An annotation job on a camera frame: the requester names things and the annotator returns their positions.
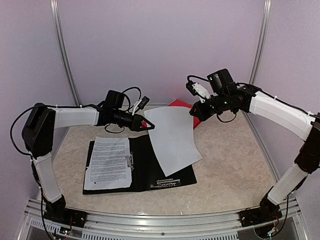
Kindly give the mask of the white paper sheet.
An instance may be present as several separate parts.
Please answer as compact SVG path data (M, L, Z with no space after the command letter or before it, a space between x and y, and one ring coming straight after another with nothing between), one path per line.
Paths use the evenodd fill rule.
M144 116L155 125L149 138L166 177L202 159L194 141L194 118L182 106L146 110Z

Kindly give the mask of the black book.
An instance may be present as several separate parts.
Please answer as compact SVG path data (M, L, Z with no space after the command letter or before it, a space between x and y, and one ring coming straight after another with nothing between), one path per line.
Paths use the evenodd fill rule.
M127 188L106 189L106 190L83 190L84 195L108 194L108 193L125 193L125 192L144 192L159 189L151 189L157 180L180 179L181 186L188 186L197 183L196 176L191 165L165 176L160 164L156 158L149 135L128 138L129 152L133 152L134 170L131 171L132 182ZM88 148L86 169L90 164L90 157L95 141L91 141Z

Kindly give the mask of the printed text paper sheet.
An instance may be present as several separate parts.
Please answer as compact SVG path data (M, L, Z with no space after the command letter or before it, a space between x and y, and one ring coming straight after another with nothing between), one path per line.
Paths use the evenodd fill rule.
M83 189L112 190L128 188L131 183L129 139L96 137Z

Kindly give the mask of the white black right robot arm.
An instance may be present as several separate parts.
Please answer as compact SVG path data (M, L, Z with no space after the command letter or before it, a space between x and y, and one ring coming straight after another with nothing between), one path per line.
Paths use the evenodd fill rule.
M320 76L307 71L268 73L258 77L255 85L292 105L320 107ZM303 141L291 131L259 115L250 119L262 143L282 176L290 167ZM209 187L207 196L217 199L217 211L256 206L272 184L271 171L263 160L258 142L250 133L243 117L232 123L211 118L195 130L195 144L204 156L197 164L204 173L203 183Z

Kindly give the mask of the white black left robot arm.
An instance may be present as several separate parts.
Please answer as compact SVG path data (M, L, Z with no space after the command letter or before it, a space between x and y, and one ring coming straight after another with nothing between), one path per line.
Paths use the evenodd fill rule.
M138 114L150 101L147 96L123 110L126 93L109 90L101 103L81 106L51 106L37 103L30 108L30 115L22 129L22 139L30 155L33 177L40 187L50 214L63 223L70 218L70 211L60 191L52 166L54 131L59 128L77 126L117 125L132 132L153 130L155 125Z

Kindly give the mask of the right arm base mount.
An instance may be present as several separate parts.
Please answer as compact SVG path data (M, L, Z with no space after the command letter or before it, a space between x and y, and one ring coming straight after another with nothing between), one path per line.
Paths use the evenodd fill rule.
M273 212L269 212L262 207L257 208L247 208L238 213L241 226L249 227L254 225L259 225L263 223L267 223L273 220L277 220L283 217L282 212L279 208L277 208Z

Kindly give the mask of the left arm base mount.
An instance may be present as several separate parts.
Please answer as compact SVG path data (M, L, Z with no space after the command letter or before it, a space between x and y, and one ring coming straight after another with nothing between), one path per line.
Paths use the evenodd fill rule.
M44 218L46 220L78 228L84 228L87 216L87 212L71 208L64 208L60 212L47 210L44 213Z

